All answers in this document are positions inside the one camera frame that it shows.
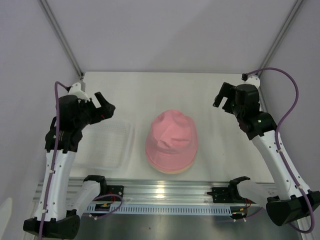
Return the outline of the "beige bucket hat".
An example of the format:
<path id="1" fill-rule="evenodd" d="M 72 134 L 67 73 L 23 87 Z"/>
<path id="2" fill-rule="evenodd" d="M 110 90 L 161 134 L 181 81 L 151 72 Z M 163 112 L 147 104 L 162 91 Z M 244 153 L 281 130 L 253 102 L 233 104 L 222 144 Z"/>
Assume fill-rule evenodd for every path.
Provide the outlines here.
<path id="1" fill-rule="evenodd" d="M 164 174 L 169 174 L 169 175 L 176 175 L 176 174 L 181 174 L 185 171 L 187 171 L 193 164 L 194 164 L 194 161 L 192 161 L 190 164 L 188 164 L 187 166 L 185 167 L 180 167 L 179 169 L 164 169 L 164 168 L 161 168 L 157 165 L 155 165 L 153 162 L 150 162 L 149 163 L 155 170 L 161 172 L 161 173 L 164 173 Z"/>

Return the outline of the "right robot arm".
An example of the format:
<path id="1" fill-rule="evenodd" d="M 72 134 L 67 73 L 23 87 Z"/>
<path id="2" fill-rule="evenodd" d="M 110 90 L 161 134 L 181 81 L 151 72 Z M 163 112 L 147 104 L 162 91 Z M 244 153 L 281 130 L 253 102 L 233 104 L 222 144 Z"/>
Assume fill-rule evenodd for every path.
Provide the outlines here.
<path id="1" fill-rule="evenodd" d="M 312 191 L 300 177 L 284 145 L 273 117 L 260 110 L 258 88 L 252 84 L 237 86 L 223 83 L 213 106 L 235 116 L 239 128 L 247 135 L 265 161 L 277 192 L 271 193 L 262 185 L 242 176 L 229 181 L 228 197 L 235 203 L 248 199 L 267 211 L 277 226 L 290 224 L 305 217 L 313 217 L 320 205 L 319 191 Z"/>

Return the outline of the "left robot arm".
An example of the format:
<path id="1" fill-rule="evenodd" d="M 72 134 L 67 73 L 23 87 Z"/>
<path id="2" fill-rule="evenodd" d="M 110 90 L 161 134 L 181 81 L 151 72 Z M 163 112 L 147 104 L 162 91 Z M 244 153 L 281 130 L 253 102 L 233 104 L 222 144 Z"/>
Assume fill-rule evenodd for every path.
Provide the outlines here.
<path id="1" fill-rule="evenodd" d="M 88 175 L 71 203 L 66 202 L 69 176 L 83 129 L 110 119 L 116 109 L 100 92 L 94 95 L 99 107 L 91 98 L 84 99 L 75 93 L 58 99 L 56 116 L 45 136 L 47 166 L 38 208 L 34 216 L 23 223 L 23 230 L 27 233 L 39 238 L 73 240 L 90 202 L 107 197 L 106 178 Z"/>

